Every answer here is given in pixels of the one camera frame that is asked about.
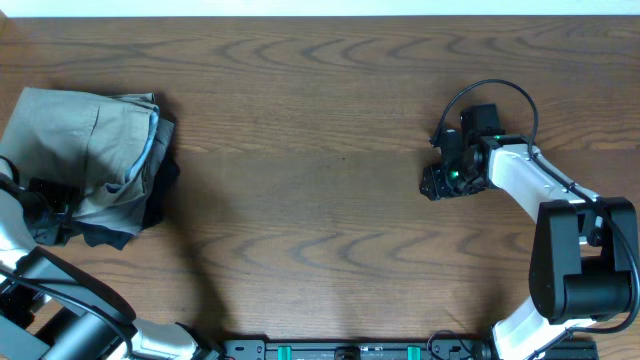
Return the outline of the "khaki green shorts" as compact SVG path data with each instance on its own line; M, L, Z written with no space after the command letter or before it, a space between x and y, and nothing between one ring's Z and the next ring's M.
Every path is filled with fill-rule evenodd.
M15 164L23 184L41 178L75 186L81 202L98 104L119 96L26 88L5 128L1 153Z

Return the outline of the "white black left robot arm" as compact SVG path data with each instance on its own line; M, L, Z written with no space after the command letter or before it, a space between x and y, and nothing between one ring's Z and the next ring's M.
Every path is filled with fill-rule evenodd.
M41 247L58 202L1 172L1 353L9 359L220 359L182 324L137 317L113 289Z

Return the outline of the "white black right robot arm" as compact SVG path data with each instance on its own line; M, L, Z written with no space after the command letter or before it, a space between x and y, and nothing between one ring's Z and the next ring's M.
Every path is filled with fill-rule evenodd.
M425 167L421 193L432 201L501 189L535 222L529 296L491 329L477 359L543 359L577 332L627 329L639 313L636 211L560 172L523 136L459 134Z

